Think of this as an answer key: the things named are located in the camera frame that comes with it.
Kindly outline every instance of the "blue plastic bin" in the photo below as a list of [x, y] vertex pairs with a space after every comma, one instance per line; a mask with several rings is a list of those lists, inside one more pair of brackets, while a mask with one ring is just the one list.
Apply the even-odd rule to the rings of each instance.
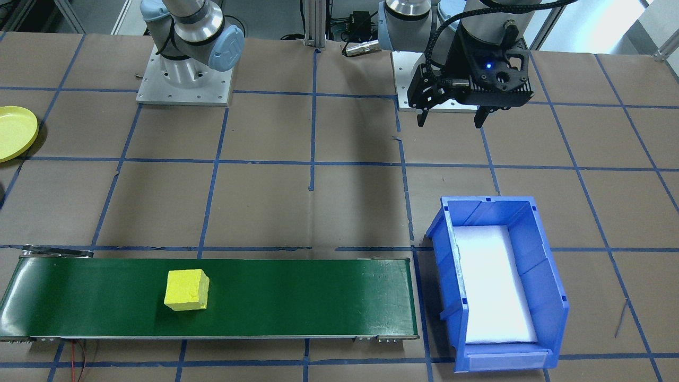
[[[466, 343], [469, 306], [453, 227], [507, 226], [536, 343]], [[566, 329], [568, 300], [547, 236], [530, 196], [444, 196], [426, 235], [433, 240], [443, 312], [455, 372], [555, 368]]]

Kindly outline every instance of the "yellow foam block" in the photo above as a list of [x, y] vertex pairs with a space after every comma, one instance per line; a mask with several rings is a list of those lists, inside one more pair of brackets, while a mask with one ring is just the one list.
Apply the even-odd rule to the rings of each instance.
[[191, 311], [208, 307], [210, 279], [202, 269], [168, 272], [165, 305], [173, 311]]

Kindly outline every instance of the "cable connector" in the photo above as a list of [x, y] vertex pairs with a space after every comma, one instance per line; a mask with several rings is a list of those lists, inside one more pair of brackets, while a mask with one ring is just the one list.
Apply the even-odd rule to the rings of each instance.
[[351, 48], [347, 48], [346, 56], [347, 57], [359, 56], [361, 54], [379, 52], [380, 50], [382, 50], [382, 47], [380, 47], [379, 40], [366, 41], [359, 45], [352, 46]]

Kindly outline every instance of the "green conveyor belt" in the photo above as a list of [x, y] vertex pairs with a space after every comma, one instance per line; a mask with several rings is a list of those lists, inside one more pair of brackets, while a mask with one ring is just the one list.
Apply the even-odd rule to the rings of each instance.
[[[201, 268], [208, 308], [163, 305], [167, 272]], [[0, 339], [417, 338], [409, 260], [21, 258]]]

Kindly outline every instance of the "white foam insert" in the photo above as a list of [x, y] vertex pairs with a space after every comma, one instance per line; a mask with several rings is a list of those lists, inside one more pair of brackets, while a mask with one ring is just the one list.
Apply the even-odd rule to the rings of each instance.
[[453, 227], [469, 305], [466, 343], [536, 342], [507, 226]]

